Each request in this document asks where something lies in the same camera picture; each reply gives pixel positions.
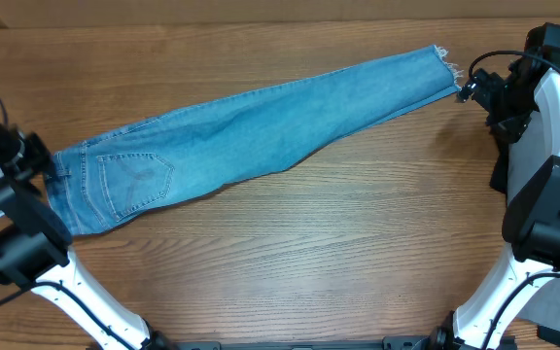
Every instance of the black cable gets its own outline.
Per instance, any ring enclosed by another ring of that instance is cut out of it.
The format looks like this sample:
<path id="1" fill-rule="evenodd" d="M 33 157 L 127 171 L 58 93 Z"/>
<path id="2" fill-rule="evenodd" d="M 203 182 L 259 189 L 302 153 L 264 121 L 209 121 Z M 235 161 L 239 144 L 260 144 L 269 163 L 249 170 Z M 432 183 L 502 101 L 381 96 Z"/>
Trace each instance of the black cable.
<path id="1" fill-rule="evenodd" d="M 483 340 L 483 345 L 481 345 L 481 350 L 487 350 L 487 345 L 489 344 L 490 338 L 492 337 L 492 334 L 494 333 L 496 327 L 498 326 L 499 320 L 501 319 L 501 317 L 503 317 L 505 310 L 507 310 L 509 304 L 515 299 L 515 296 L 517 296 L 520 292 L 522 292 L 522 290 L 526 288 L 527 285 L 532 284 L 533 281 L 535 281 L 536 279 L 547 278 L 547 277 L 560 279 L 560 273 L 554 273 L 554 272 L 538 273 L 536 275 L 530 276 L 527 279 L 525 279 L 519 286 L 517 286 L 517 288 L 513 290 L 513 292 L 511 292 L 511 294 L 507 297 L 505 302 L 503 302 L 503 305 L 501 305 L 501 308 L 496 313 L 496 316 L 494 317 L 494 320 L 490 325 L 490 329 L 487 332 L 487 335 L 485 335 L 485 339 Z"/>
<path id="2" fill-rule="evenodd" d="M 124 339 L 122 339 L 119 335 L 117 335 L 116 333 L 114 333 L 114 331 L 112 331 L 111 328 L 105 326 L 104 323 L 101 322 L 101 320 L 98 319 L 98 317 L 96 317 L 96 315 L 94 315 L 94 313 L 84 304 L 83 301 L 81 301 L 77 296 L 75 296 L 70 290 L 68 290 L 66 287 L 62 286 L 61 284 L 55 283 L 55 282 L 36 282 L 33 284 L 30 284 L 26 287 L 23 287 L 21 289 L 19 289 L 18 291 L 12 293 L 11 295 L 4 297 L 2 299 L 0 299 L 0 306 L 22 296 L 23 294 L 31 291 L 32 289 L 36 288 L 36 287 L 53 287 L 56 290 L 63 292 L 65 295 L 67 295 L 69 298 L 73 299 L 73 301 L 75 301 L 79 307 L 81 307 L 82 310 L 84 310 L 84 312 L 86 312 L 87 316 L 96 324 L 96 326 L 98 326 L 102 331 L 104 331 L 107 335 L 111 336 L 113 339 L 115 339 L 117 342 L 119 342 L 124 348 L 126 348 L 127 350 L 135 350 L 134 347 L 132 347 L 131 345 L 129 345 Z"/>
<path id="3" fill-rule="evenodd" d="M 471 67 L 468 69 L 468 74 L 470 75 L 470 79 L 473 83 L 476 83 L 476 80 L 474 79 L 474 74 L 473 74 L 473 70 L 475 65 L 482 61 L 483 59 L 487 58 L 487 57 L 491 57 L 491 56 L 495 56 L 495 55 L 501 55 L 501 54 L 512 54 L 512 55 L 519 55 L 522 57 L 528 57 L 528 58 L 532 58 L 535 59 L 536 61 L 539 61 L 543 64 L 548 65 L 550 68 L 552 68 L 555 72 L 557 72 L 560 75 L 560 67 L 557 66 L 556 64 L 550 62 L 549 60 L 543 58 L 543 57 L 539 57 L 537 55 L 534 54 L 530 54 L 527 52 L 521 52 L 521 51 L 515 51 L 515 50 L 498 50 L 498 51 L 494 51 L 494 52 L 488 52 L 485 54 L 482 54 L 481 56 L 477 57 L 471 64 Z"/>
<path id="4" fill-rule="evenodd" d="M 6 106 L 4 105 L 4 101 L 1 99 L 1 96 L 0 96 L 0 107 L 1 107 L 1 114 L 4 119 L 4 125 L 8 126 L 8 111 L 6 111 Z"/>

